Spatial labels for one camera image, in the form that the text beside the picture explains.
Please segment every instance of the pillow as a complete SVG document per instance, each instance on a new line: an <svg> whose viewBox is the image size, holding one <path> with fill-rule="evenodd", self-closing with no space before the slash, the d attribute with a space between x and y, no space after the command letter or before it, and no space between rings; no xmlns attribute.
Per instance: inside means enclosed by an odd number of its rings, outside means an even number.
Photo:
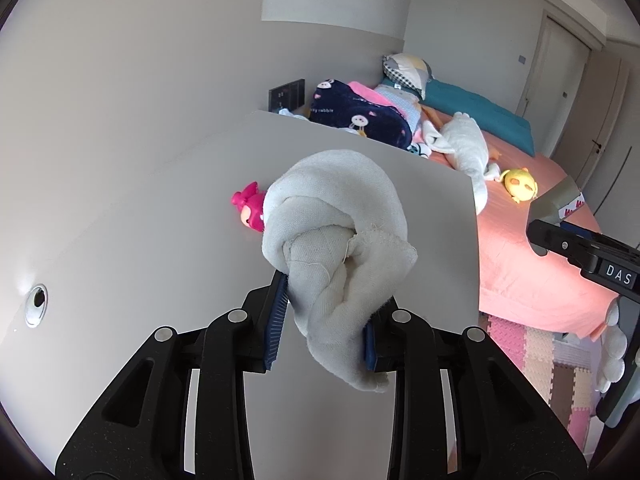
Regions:
<svg viewBox="0 0 640 480"><path fill-rule="evenodd" d="M423 59L411 54L392 54L383 57L382 69L391 81L417 91L424 99L431 67Z"/></svg>

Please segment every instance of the cloth pile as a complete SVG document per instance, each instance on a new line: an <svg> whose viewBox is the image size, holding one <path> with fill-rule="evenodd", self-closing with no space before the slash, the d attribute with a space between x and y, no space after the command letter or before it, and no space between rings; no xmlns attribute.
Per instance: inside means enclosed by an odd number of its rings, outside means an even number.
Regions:
<svg viewBox="0 0 640 480"><path fill-rule="evenodd" d="M359 390L385 390L386 374L366 369L362 330L417 259L389 177L358 152L316 153L269 188L264 222L262 253L289 275L311 355Z"/></svg>

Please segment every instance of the black device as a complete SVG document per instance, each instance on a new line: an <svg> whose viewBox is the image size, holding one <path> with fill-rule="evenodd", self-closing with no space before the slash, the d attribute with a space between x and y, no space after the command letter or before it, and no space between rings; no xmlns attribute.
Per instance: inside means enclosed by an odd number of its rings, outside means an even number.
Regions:
<svg viewBox="0 0 640 480"><path fill-rule="evenodd" d="M265 373L275 359L279 332L270 333L270 323L283 298L286 305L285 286L286 276L276 272L270 286L247 295L242 309L207 328L155 330L71 436L56 477L252 480L243 373ZM482 329L435 330L392 298L374 314L364 339L369 368L397 373L389 480L447 476L441 369L450 377L458 446L458 471L448 478L586 478L574 441ZM192 368L200 369L195 475L183 464Z"/></svg>
<svg viewBox="0 0 640 480"><path fill-rule="evenodd" d="M566 221L557 226L534 220L527 227L527 238L537 246L564 256L570 264L580 268L580 275L587 280L640 304L640 251L635 248ZM611 384L596 407L596 414L603 422L623 399L636 370L634 359L640 350L640 320L634 323L636 328L624 357L625 373L618 382Z"/></svg>
<svg viewBox="0 0 640 480"><path fill-rule="evenodd" d="M560 225L534 220L529 242L564 256L580 267L580 275L640 303L640 251L570 222Z"/></svg>

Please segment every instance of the cartoon print blanket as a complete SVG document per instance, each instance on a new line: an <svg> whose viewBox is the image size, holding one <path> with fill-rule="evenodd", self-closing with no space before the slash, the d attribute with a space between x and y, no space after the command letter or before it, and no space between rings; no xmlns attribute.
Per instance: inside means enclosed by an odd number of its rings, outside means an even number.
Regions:
<svg viewBox="0 0 640 480"><path fill-rule="evenodd" d="M412 140L409 124L395 107L371 103L335 79L323 81L316 88L309 120L334 128L350 128L363 137L403 150Z"/></svg>

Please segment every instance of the pink doll head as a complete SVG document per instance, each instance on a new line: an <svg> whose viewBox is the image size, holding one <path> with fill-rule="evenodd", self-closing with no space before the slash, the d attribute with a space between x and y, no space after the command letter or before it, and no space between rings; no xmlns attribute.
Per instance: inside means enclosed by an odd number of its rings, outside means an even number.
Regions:
<svg viewBox="0 0 640 480"><path fill-rule="evenodd" d="M252 182L242 191L236 191L231 197L231 203L240 212L240 221L256 231L264 231L264 217L262 204L264 193L258 189L258 183Z"/></svg>

